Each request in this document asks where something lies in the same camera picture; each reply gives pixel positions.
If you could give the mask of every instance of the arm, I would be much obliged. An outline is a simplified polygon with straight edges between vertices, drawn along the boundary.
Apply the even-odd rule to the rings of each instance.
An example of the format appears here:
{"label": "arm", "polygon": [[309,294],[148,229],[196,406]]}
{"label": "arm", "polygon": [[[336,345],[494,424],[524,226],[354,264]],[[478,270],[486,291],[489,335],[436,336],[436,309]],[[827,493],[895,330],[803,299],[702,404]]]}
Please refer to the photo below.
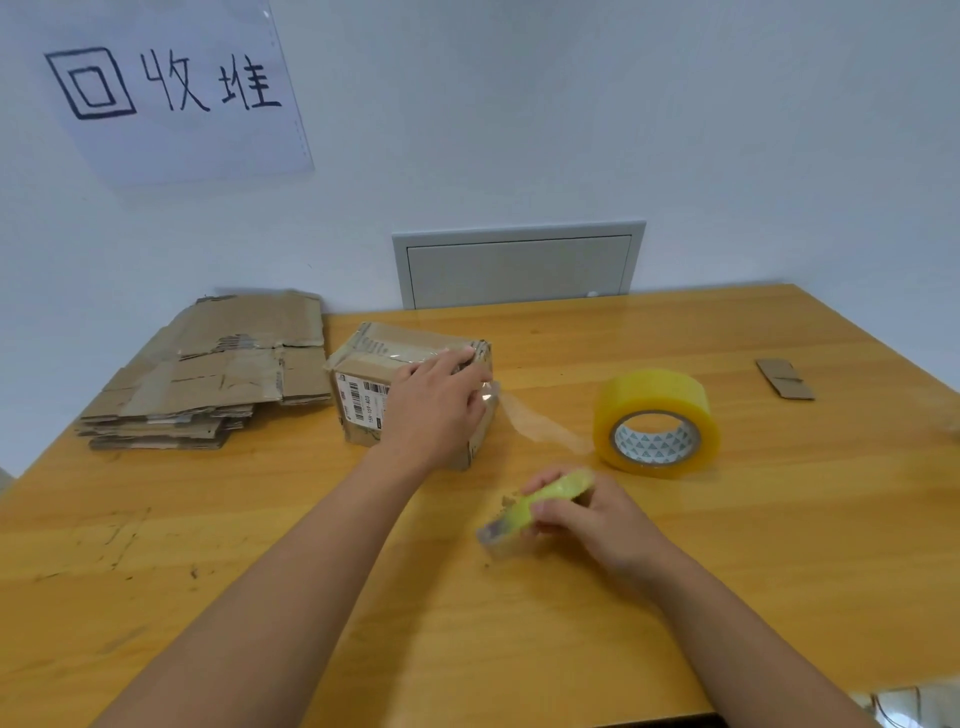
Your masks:
{"label": "arm", "polygon": [[483,417],[472,350],[401,369],[381,442],[131,682],[95,728],[300,723],[410,496]]}
{"label": "arm", "polygon": [[[534,477],[530,493],[566,472]],[[750,607],[674,546],[611,477],[586,504],[545,500],[537,523],[571,531],[663,611],[717,712],[732,728],[876,728],[876,723]]]}

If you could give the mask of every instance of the small cardboard piece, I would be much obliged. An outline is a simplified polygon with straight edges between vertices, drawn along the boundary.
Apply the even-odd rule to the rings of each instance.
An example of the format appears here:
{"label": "small cardboard piece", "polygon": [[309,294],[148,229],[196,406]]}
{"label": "small cardboard piece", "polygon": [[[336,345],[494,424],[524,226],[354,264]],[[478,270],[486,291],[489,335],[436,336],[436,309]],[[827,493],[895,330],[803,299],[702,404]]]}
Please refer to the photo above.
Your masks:
{"label": "small cardboard piece", "polygon": [[96,449],[217,448],[257,404],[329,402],[325,363],[318,296],[199,299],[110,379],[76,429]]}
{"label": "small cardboard piece", "polygon": [[[347,442],[369,448],[380,441],[380,430],[376,427],[359,425],[347,417],[345,412],[348,406],[347,397],[338,387],[338,378],[343,381],[345,376],[353,376],[370,384],[389,385],[400,367],[425,361],[444,349],[462,349],[467,346],[473,347],[476,353],[464,366],[474,361],[484,362],[492,372],[492,347],[490,342],[484,339],[465,339],[370,321],[361,324],[326,364],[330,372],[333,397],[337,401],[340,424],[344,429]],[[487,413],[465,444],[463,451],[446,465],[448,469],[464,471],[470,467],[493,419],[497,399],[496,393],[491,390],[491,395],[486,400]]]}
{"label": "small cardboard piece", "polygon": [[757,359],[756,365],[785,400],[816,400],[813,390],[786,359]]}

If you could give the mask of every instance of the yellow tape roll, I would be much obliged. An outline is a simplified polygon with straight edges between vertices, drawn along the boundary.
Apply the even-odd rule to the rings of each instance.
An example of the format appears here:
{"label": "yellow tape roll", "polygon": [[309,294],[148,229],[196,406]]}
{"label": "yellow tape roll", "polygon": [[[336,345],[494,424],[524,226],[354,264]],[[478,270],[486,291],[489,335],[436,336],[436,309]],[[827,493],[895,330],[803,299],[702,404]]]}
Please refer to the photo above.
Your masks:
{"label": "yellow tape roll", "polygon": [[[651,414],[676,418],[676,427],[640,432],[629,422]],[[600,390],[593,444],[601,458],[621,471],[676,477],[713,458],[720,430],[699,381],[665,369],[641,369],[611,379]]]}

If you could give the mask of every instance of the wooden table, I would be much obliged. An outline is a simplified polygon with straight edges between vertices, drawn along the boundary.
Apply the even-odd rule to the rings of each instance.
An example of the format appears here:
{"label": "wooden table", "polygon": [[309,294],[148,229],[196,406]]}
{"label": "wooden table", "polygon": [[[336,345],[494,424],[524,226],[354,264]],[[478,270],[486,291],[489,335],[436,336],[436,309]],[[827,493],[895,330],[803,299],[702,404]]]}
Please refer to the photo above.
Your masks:
{"label": "wooden table", "polygon": [[[327,317],[329,350],[364,318]],[[636,500],[844,689],[960,673],[957,395],[803,291],[373,318],[490,339],[504,389],[585,436],[607,378],[696,376],[724,435],[715,467],[622,474]],[[779,399],[761,356],[793,361],[817,401]],[[86,725],[362,454],[332,408],[261,413],[218,452],[91,452],[61,436],[0,498],[0,725]],[[469,472],[427,481],[307,725],[572,727],[708,709],[655,614],[577,548],[495,562],[475,543],[503,495],[571,459],[501,410]]]}

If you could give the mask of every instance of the white wall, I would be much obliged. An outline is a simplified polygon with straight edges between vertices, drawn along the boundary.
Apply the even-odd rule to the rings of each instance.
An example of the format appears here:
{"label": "white wall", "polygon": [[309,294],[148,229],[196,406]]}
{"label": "white wall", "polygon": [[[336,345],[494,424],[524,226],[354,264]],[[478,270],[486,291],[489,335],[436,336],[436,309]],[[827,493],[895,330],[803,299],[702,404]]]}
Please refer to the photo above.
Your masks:
{"label": "white wall", "polygon": [[642,217],[634,289],[794,280],[960,387],[956,3],[273,6],[310,176],[110,190],[0,45],[8,470],[216,286],[399,307],[392,231]]}

